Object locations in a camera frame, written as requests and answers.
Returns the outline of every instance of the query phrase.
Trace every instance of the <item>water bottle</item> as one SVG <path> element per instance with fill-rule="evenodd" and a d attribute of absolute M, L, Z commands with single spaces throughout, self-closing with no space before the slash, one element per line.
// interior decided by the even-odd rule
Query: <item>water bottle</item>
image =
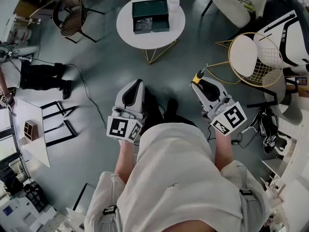
<path fill-rule="evenodd" d="M 169 13 L 175 14 L 178 12 L 180 0 L 169 0 Z"/>

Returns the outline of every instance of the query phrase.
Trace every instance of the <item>round white table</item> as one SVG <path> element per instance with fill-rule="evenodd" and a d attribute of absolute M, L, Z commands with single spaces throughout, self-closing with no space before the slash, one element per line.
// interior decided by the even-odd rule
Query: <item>round white table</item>
<path fill-rule="evenodd" d="M 159 56 L 172 47 L 181 35 L 184 25 L 185 16 L 183 9 L 179 6 L 176 14 L 169 15 L 169 31 L 135 34 L 133 32 L 132 3 L 146 0 L 131 0 L 120 11 L 117 17 L 117 31 L 120 37 L 132 47 L 142 49 L 147 63 L 152 64 Z M 154 58 L 158 48 L 168 46 L 160 55 Z M 148 59 L 147 50 L 154 49 L 151 60 Z"/>

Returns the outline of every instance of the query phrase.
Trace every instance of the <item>small wooden box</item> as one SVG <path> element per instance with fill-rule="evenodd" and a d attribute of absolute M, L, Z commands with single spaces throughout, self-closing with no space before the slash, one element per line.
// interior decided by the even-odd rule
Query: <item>small wooden box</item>
<path fill-rule="evenodd" d="M 25 122 L 24 128 L 25 137 L 34 141 L 39 138 L 38 125 L 31 120 Z"/>

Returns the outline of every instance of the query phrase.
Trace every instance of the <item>white desk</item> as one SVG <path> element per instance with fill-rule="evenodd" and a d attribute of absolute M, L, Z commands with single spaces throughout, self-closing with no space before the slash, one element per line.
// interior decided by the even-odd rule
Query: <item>white desk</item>
<path fill-rule="evenodd" d="M 120 37 L 132 47 L 145 50 L 157 49 L 169 44 L 174 45 L 185 25 L 185 15 L 179 6 L 176 14 L 169 15 L 169 31 L 135 34 L 133 32 L 132 3 L 146 0 L 131 0 L 120 11 L 117 17 L 117 31 Z"/>
<path fill-rule="evenodd" d="M 34 141 L 27 138 L 27 144 L 20 146 L 20 150 L 29 151 L 34 157 L 50 167 L 43 128 L 42 109 L 21 99 L 16 99 L 15 102 L 14 113 L 16 113 L 16 117 L 14 117 L 14 127 L 17 139 L 25 136 L 24 126 L 27 120 L 32 120 L 36 123 L 39 131 L 39 138 Z"/>

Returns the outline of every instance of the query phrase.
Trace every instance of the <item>white shirt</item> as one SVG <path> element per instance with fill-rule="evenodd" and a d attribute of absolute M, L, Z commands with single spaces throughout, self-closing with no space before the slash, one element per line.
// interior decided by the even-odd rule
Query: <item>white shirt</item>
<path fill-rule="evenodd" d="M 239 164 L 233 161 L 219 172 L 209 144 L 194 126 L 154 126 L 140 139 L 137 164 L 126 185 L 117 175 L 102 174 L 87 212 L 85 231 L 92 232 L 95 217 L 114 204 L 123 232 L 161 232 L 193 219 L 218 232 L 241 232 Z M 267 206 L 262 186 L 249 172 L 248 188 L 261 193 Z"/>
<path fill-rule="evenodd" d="M 19 59 L 6 60 L 0 65 L 7 87 L 17 87 L 20 83 L 21 61 Z"/>

